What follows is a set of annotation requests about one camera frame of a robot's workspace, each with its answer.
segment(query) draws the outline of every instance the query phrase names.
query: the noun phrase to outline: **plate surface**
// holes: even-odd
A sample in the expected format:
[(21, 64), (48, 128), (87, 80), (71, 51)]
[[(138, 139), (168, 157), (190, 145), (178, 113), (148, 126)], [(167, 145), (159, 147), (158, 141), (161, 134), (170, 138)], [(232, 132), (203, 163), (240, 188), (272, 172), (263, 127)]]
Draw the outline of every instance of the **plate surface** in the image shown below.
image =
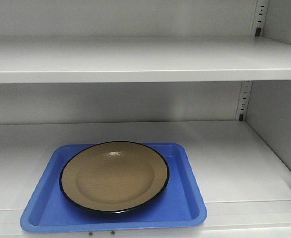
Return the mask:
[(94, 145), (63, 168), (64, 195), (86, 210), (120, 213), (157, 197), (169, 180), (169, 167), (154, 149), (126, 141)]

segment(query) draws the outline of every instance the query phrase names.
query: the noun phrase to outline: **tray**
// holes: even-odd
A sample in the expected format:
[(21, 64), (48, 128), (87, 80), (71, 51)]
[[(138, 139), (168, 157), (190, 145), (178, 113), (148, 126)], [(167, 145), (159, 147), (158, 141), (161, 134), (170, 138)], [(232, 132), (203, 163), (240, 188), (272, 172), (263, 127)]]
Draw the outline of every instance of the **tray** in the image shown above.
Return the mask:
[(170, 168), (167, 187), (155, 200), (118, 214), (98, 214), (75, 206), (60, 190), (60, 172), (74, 155), (93, 144), (66, 145), (58, 148), (48, 162), (22, 214), (21, 227), (32, 233), (53, 233), (193, 227), (203, 223), (206, 207), (184, 148), (174, 143), (143, 144), (158, 151)]

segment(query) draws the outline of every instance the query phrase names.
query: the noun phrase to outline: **shelf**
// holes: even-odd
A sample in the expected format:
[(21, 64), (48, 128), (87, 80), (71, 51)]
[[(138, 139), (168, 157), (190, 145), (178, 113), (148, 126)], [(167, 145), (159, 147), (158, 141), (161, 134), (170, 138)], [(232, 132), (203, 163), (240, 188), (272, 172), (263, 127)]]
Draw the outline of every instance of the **shelf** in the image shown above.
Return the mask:
[(0, 83), (291, 79), (263, 37), (0, 37)]
[(291, 236), (291, 172), (247, 123), (201, 121), (0, 125), (0, 237), (43, 237), (25, 233), (19, 219), (55, 149), (111, 140), (182, 145), (208, 210), (206, 222), (198, 227), (116, 235), (211, 237), (224, 229), (232, 237), (245, 228), (263, 234), (285, 228)]

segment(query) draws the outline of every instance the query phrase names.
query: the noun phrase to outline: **cabinet side wall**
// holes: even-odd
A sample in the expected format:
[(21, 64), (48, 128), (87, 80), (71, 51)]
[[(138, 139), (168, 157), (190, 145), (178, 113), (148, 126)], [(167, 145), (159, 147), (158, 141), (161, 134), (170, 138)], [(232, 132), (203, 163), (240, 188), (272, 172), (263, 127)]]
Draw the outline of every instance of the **cabinet side wall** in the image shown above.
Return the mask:
[(0, 124), (234, 120), (241, 82), (0, 84)]
[(291, 81), (255, 81), (247, 122), (291, 170)]
[(270, 0), (263, 36), (291, 45), (290, 0)]

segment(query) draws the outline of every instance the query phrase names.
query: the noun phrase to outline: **plate rim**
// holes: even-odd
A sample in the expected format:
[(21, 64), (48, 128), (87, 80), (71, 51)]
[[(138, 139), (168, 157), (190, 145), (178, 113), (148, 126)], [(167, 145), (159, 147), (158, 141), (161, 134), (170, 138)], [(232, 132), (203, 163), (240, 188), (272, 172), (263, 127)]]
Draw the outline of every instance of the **plate rim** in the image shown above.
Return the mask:
[[(154, 151), (156, 154), (158, 154), (161, 159), (163, 160), (164, 164), (165, 164), (165, 167), (166, 167), (166, 171), (167, 171), (167, 174), (166, 174), (166, 179), (165, 179), (165, 182), (162, 186), (162, 188), (153, 196), (151, 197), (150, 199), (148, 199), (147, 201), (137, 205), (137, 206), (133, 206), (133, 207), (130, 207), (130, 208), (125, 208), (125, 209), (120, 209), (120, 210), (110, 210), (110, 211), (105, 211), (105, 210), (97, 210), (97, 209), (92, 209), (92, 208), (89, 208), (89, 207), (85, 207), (85, 206), (82, 206), (78, 203), (76, 203), (75, 201), (73, 201), (68, 195), (67, 193), (64, 191), (63, 189), (63, 186), (62, 186), (62, 182), (61, 182), (61, 179), (62, 179), (62, 175), (63, 175), (63, 172), (64, 172), (64, 169), (66, 168), (66, 166), (68, 165), (68, 163), (73, 159), (75, 158), (78, 154), (80, 154), (81, 152), (85, 151), (85, 150), (88, 150), (92, 147), (95, 147), (95, 146), (98, 146), (98, 145), (102, 145), (102, 144), (108, 144), (108, 143), (113, 143), (113, 142), (126, 142), (126, 143), (133, 143), (133, 144), (137, 144), (137, 145), (141, 145), (141, 146), (144, 146), (144, 147), (147, 147), (149, 149), (151, 149), (152, 151)], [(103, 213), (103, 214), (113, 214), (113, 213), (122, 213), (122, 212), (128, 212), (128, 211), (132, 211), (132, 210), (135, 210), (135, 209), (138, 209), (139, 207), (143, 207), (144, 205), (150, 203), (151, 201), (153, 201), (154, 199), (156, 199), (159, 195), (161, 195), (163, 193), (163, 191), (165, 190), (165, 188), (167, 187), (167, 184), (169, 182), (169, 179), (170, 179), (170, 168), (168, 166), (168, 163), (166, 161), (166, 159), (158, 152), (156, 151), (155, 149), (151, 148), (150, 146), (147, 146), (145, 144), (142, 144), (142, 143), (138, 143), (138, 142), (133, 142), (133, 141), (124, 141), (124, 140), (115, 140), (115, 141), (107, 141), (107, 142), (102, 142), (102, 143), (98, 143), (98, 144), (94, 144), (92, 146), (89, 146), (88, 148), (78, 152), (77, 154), (75, 154), (73, 157), (71, 157), (69, 159), (69, 161), (67, 161), (67, 163), (64, 165), (64, 167), (62, 168), (61, 172), (60, 172), (60, 175), (59, 175), (59, 186), (60, 186), (60, 189), (61, 189), (61, 192), (63, 193), (63, 195), (68, 199), (68, 201), (70, 201), (72, 204), (76, 205), (77, 207), (80, 207), (81, 209), (84, 209), (86, 211), (90, 211), (90, 212), (96, 212), (96, 213)]]

